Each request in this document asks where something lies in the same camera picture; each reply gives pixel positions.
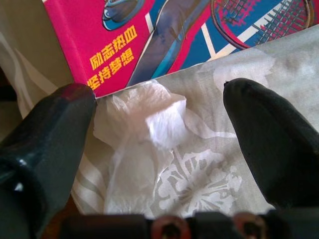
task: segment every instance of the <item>patterned cloth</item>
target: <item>patterned cloth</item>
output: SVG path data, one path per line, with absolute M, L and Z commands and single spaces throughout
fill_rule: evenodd
M 172 163 L 154 182 L 150 206 L 134 208 L 128 202 L 116 211 L 153 217 L 204 210 L 227 214 L 267 210 L 270 205 L 232 136 L 234 129 L 223 106 L 223 83 L 236 77 L 258 81 L 287 98 L 319 130 L 318 39 L 319 26 L 314 26 L 158 78 L 172 93 L 186 97 L 184 120 L 192 134 L 173 149 Z M 41 1 L 0 3 L 0 66 L 18 94 L 23 117 L 40 99 L 72 82 Z M 112 196 L 106 194 L 112 155 L 111 147 L 93 136 L 92 123 L 72 189 L 81 212 L 105 212 L 105 203 Z M 123 180 L 130 178 L 123 175 Z

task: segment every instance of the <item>tennis racket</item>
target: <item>tennis racket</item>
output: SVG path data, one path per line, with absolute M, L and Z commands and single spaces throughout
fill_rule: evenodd
M 252 21 L 254 11 L 263 13 L 265 4 L 270 2 L 275 1 L 212 0 L 213 23 L 229 43 L 245 49 L 301 31 L 314 21 L 311 0 L 279 0 L 254 23 L 246 23 L 247 19 Z

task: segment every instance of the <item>gray fabric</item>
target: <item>gray fabric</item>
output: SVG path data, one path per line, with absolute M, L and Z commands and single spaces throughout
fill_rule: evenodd
M 193 134 L 174 149 L 173 163 L 160 176 L 153 203 L 143 213 L 268 209 L 237 139 L 209 134 L 234 132 L 223 106 L 222 84 L 235 77 L 259 81 L 291 101 L 319 129 L 318 39 L 319 26 L 315 26 L 159 78 L 172 93 L 186 97 Z M 0 66 L 18 93 L 23 117 L 44 96 L 72 82 L 41 1 L 0 1 Z M 92 124 L 72 189 L 81 212 L 104 212 L 112 154 L 110 146 L 93 136 Z M 121 212 L 137 211 L 128 206 Z

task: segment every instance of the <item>book cover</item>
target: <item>book cover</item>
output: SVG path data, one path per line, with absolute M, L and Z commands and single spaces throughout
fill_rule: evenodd
M 43 0 L 75 82 L 96 97 L 318 23 L 317 0 Z

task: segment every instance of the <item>crumpled tissue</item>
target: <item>crumpled tissue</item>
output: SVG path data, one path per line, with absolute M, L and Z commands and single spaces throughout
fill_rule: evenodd
M 114 149 L 105 213 L 148 214 L 172 149 L 187 137 L 185 111 L 186 98 L 156 81 L 98 100 L 94 136 Z

